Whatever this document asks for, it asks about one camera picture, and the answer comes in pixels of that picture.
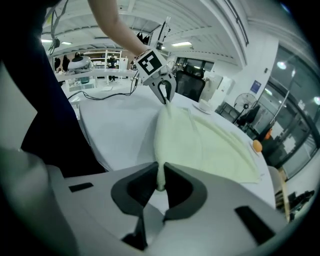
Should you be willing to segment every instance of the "yellow towel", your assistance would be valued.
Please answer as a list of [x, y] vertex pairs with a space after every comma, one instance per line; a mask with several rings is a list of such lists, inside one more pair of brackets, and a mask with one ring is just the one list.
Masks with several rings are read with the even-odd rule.
[[158, 190], [164, 190], [165, 162], [228, 178], [238, 183], [257, 183], [259, 172], [241, 139], [188, 109], [167, 102], [159, 113], [154, 140], [159, 163]]

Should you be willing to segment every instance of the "forearm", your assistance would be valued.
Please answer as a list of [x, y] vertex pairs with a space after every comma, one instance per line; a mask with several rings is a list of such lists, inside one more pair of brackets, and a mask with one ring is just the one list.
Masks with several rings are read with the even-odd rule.
[[88, 0], [88, 2], [99, 27], [116, 44], [136, 56], [147, 50], [147, 47], [120, 20], [116, 0]]

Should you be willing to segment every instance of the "blue sign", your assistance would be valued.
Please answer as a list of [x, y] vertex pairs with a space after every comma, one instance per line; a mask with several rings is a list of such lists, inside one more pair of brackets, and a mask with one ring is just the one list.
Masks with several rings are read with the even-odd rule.
[[261, 86], [261, 83], [258, 82], [257, 80], [254, 80], [253, 85], [251, 86], [250, 91], [251, 91], [251, 92], [254, 92], [254, 93], [256, 94], [256, 93], [259, 91], [260, 86]]

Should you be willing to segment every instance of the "person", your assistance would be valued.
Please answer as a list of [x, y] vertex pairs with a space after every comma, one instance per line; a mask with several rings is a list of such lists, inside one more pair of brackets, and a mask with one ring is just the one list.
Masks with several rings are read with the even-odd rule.
[[[60, 168], [64, 177], [105, 172], [96, 160], [76, 114], [62, 91], [40, 40], [47, 9], [60, 0], [8, 1], [7, 10], [23, 19], [19, 28], [20, 40], [10, 42], [11, 49], [19, 49], [28, 66], [37, 70], [36, 82], [26, 83], [28, 68], [17, 68], [16, 59], [1, 42], [1, 58], [11, 78], [35, 108], [37, 114], [22, 142], [21, 148], [40, 157], [45, 164]], [[147, 50], [136, 35], [120, 20], [116, 0], [88, 0], [92, 13], [102, 31], [118, 45], [138, 56]], [[6, 15], [1, 16], [2, 33], [16, 38], [17, 27]]]
[[[115, 69], [116, 68], [116, 64], [117, 64], [117, 59], [115, 58], [115, 54], [113, 53], [111, 55], [111, 57], [107, 60], [108, 63], [108, 67], [109, 69]], [[114, 75], [109, 75], [109, 81], [111, 82], [112, 80], [115, 82], [116, 77]]]

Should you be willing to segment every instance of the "white tablecloth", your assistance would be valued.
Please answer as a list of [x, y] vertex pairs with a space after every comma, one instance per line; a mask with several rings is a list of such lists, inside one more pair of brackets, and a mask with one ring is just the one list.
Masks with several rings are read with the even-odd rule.
[[[236, 133], [248, 145], [260, 173], [260, 182], [242, 185], [275, 208], [274, 190], [267, 164], [261, 153], [256, 154], [250, 149], [252, 140], [222, 116], [216, 113], [208, 115], [196, 109], [193, 106], [195, 102], [189, 98], [176, 93], [172, 103], [189, 108], [194, 115]], [[80, 118], [90, 146], [101, 165], [109, 171], [118, 171], [154, 162], [154, 135], [162, 106], [146, 86], [139, 86], [131, 96], [117, 95], [101, 101], [80, 102]]]

